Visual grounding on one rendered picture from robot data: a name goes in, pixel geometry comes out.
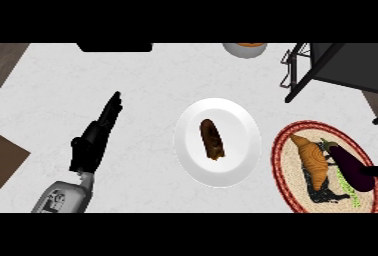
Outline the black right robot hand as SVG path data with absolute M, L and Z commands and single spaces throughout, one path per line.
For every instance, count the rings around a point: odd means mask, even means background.
M 378 177 L 378 166 L 364 166 L 361 172 L 368 176 Z

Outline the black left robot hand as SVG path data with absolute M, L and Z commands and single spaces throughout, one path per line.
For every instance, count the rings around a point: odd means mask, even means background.
M 122 93 L 116 92 L 104 107 L 100 119 L 91 122 L 83 135 L 72 141 L 73 159 L 70 170 L 73 172 L 97 172 L 122 110 Z

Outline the orange croissant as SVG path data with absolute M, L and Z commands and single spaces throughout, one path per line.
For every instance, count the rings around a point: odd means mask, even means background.
M 329 162 L 323 150 L 315 142 L 308 138 L 290 135 L 298 146 L 300 160 L 311 173 L 314 190 L 320 191 L 329 176 Z

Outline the round red-rimmed woven placemat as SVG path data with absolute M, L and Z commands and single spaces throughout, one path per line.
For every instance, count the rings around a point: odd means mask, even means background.
M 329 162 L 329 176 L 321 190 L 315 191 L 311 173 L 306 170 L 298 146 L 290 138 L 295 134 L 315 142 Z M 280 132 L 272 147 L 272 167 L 277 185 L 295 212 L 378 213 L 378 177 L 370 192 L 360 192 L 349 184 L 324 145 L 336 142 L 367 166 L 374 163 L 354 139 L 333 126 L 318 121 L 292 123 Z

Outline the dark purple eggplant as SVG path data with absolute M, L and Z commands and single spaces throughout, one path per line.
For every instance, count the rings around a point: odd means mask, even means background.
M 360 192 L 370 192 L 376 187 L 376 176 L 361 172 L 361 168 L 367 165 L 339 143 L 324 140 L 324 145 L 351 186 Z

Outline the brown wooden board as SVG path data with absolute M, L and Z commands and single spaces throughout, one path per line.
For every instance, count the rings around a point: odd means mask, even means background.
M 30 152 L 0 135 L 0 188 L 29 156 Z

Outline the dark brown eclair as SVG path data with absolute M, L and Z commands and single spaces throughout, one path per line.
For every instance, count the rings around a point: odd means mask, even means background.
M 218 160 L 225 156 L 225 149 L 218 127 L 210 119 L 202 122 L 200 131 L 207 157 Z

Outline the white oval plate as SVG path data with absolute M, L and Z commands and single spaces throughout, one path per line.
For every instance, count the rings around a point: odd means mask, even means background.
M 184 111 L 175 130 L 182 167 L 204 185 L 225 188 L 250 176 L 262 153 L 262 136 L 249 111 L 231 100 L 207 98 Z

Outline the black appliance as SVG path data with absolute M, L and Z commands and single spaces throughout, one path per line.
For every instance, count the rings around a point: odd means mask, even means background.
M 79 43 L 83 52 L 151 52 L 153 43 Z

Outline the grey bowl with orange content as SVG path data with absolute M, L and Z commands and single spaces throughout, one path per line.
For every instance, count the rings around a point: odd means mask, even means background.
M 267 43 L 253 43 L 253 44 L 225 43 L 224 47 L 235 57 L 252 59 L 259 57 L 264 54 L 268 44 Z

